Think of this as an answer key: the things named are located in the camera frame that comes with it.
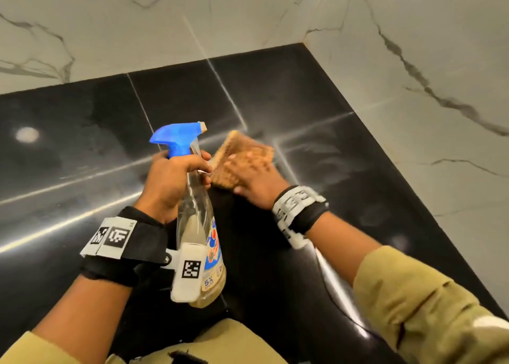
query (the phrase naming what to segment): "spray bottle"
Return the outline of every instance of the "spray bottle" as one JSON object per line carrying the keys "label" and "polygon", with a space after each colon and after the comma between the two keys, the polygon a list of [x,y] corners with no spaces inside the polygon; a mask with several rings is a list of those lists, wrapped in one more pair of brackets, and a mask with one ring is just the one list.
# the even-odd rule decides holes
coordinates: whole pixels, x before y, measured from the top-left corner
{"label": "spray bottle", "polygon": [[[159,128],[150,142],[167,144],[169,158],[200,155],[198,136],[206,130],[203,122],[170,124]],[[201,184],[198,171],[187,174],[186,193],[179,203],[177,250],[180,251],[181,261],[175,273],[172,301],[188,302],[195,308],[204,308],[225,287],[226,269],[212,204],[207,190]],[[203,258],[203,264],[193,264],[193,259],[199,261],[200,258]]]}

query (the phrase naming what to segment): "cleaning liquid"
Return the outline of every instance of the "cleaning liquid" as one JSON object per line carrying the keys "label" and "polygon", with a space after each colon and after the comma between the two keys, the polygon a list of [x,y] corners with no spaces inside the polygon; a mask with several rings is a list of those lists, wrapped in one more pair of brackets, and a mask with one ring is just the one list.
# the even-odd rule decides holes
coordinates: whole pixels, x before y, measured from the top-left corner
{"label": "cleaning liquid", "polygon": [[[167,144],[169,157],[200,155],[198,135],[206,130],[203,122],[170,124],[159,128],[150,142]],[[200,295],[189,303],[195,308],[204,308],[212,303],[225,287],[226,269],[212,204],[207,190],[201,184],[198,171],[187,173],[186,192],[178,207],[177,249],[180,249],[183,243],[206,245],[207,258]]]}

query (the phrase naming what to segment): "human hand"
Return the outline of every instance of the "human hand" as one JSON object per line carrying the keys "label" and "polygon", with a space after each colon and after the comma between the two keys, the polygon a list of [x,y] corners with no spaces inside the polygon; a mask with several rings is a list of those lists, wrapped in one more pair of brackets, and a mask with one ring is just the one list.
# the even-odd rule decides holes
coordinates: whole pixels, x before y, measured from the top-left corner
{"label": "human hand", "polygon": [[237,155],[230,155],[225,163],[225,168],[236,175],[242,185],[235,187],[233,192],[244,196],[255,206],[265,210],[272,210],[274,202],[279,194],[289,187],[276,167],[259,164],[250,161],[238,161]]}
{"label": "human hand", "polygon": [[[202,151],[200,155],[175,156],[168,159],[168,151],[154,155],[143,192],[134,204],[139,211],[166,224],[177,218],[177,204],[184,196],[187,173],[212,167],[206,162],[211,156]],[[210,188],[210,177],[200,174],[202,184]]]}

